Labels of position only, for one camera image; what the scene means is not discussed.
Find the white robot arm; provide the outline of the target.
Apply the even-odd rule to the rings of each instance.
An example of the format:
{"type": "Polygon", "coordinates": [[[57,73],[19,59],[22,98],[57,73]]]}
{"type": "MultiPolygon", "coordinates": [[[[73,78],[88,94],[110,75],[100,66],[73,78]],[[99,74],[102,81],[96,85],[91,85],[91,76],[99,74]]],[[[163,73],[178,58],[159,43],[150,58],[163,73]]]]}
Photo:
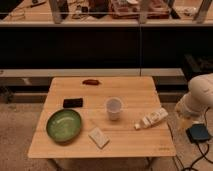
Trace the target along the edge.
{"type": "Polygon", "coordinates": [[[213,73],[193,77],[188,92],[178,101],[175,111],[184,118],[197,118],[213,108],[213,73]]]}

